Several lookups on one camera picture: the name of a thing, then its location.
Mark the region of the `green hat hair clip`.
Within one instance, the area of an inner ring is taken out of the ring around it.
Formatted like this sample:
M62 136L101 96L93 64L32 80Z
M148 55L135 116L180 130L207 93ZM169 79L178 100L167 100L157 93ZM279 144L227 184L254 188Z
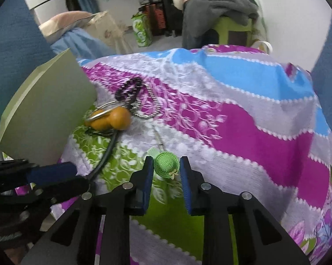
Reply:
M169 151L160 151L152 147L147 151L147 156L153 158L154 171L164 179L173 180L179 174L180 162L178 157Z

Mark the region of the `orange gourd pendant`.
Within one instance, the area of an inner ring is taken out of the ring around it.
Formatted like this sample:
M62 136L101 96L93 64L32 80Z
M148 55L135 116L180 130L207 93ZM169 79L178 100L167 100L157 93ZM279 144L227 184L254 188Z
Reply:
M111 110L95 110L86 120L85 126L96 131L105 132L109 129L126 130L131 124L131 113L127 108L117 106Z

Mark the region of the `pale green jewelry box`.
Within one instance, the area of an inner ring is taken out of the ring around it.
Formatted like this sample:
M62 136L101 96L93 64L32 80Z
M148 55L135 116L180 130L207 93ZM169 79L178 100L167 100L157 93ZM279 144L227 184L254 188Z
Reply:
M96 89L66 50L38 66L7 104L0 150L41 166L56 163L68 137L96 101Z

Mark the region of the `colourful floral bed sheet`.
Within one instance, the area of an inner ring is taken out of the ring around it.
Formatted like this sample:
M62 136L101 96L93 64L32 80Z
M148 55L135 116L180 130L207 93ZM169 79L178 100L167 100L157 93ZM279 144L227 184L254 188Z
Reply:
M156 147L186 156L221 190L251 192L318 264L332 248L332 131L311 76L247 48L109 56L80 61L110 102L128 80L146 119L134 117L96 180L103 194L127 182Z

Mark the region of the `blue quilted cushion left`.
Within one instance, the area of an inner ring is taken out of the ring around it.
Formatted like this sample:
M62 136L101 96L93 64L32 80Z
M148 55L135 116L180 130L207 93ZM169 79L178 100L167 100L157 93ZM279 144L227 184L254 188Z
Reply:
M5 0L0 7L0 119L30 73L54 56L26 1Z

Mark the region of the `pink pillow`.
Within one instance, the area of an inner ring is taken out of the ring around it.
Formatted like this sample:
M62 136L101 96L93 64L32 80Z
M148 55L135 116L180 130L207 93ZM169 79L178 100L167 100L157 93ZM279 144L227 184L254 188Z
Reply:
M86 11L67 11L57 14L39 26L41 33L49 44L57 42L69 30L83 28L91 19L92 13Z

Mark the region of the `beige lace cloth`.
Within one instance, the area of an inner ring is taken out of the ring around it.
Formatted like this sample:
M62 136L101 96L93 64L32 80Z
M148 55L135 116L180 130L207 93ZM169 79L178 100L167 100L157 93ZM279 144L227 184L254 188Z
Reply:
M127 26L118 24L108 11L96 13L83 29L90 36L105 43L117 55L133 53L130 43L125 38Z

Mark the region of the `green shopping bag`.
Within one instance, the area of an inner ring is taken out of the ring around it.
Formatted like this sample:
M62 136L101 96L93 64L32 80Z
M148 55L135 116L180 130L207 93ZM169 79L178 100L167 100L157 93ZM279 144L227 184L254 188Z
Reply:
M132 16L132 29L139 47L148 47L152 43L152 33L148 16L138 12Z

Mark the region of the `white wardrobe cabinet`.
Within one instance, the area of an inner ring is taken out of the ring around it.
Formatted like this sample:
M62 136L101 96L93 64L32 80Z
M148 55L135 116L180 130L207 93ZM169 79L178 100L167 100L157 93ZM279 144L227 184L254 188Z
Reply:
M38 25L68 11L65 0L25 0L25 2Z

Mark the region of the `red striped suitcase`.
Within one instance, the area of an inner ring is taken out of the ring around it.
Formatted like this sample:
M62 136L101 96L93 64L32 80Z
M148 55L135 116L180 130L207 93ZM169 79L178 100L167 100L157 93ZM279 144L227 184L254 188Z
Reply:
M166 21L162 4L148 4L142 6L142 12L148 17L153 36L165 34Z

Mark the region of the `green plastic stool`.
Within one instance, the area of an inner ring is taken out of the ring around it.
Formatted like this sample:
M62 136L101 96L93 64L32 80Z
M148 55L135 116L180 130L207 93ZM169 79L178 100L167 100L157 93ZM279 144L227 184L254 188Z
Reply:
M230 17L220 17L212 29L217 34L218 44L248 47L252 40L252 28L252 19L249 19L246 26L243 26Z

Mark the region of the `grey clothes pile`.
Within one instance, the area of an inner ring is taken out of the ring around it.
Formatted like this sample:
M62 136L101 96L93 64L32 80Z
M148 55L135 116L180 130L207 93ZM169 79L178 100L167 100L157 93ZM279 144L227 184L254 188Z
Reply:
M182 12L182 47L188 50L218 44L212 28L220 17L230 17L243 26L249 19L254 25L259 17L255 0L188 0Z

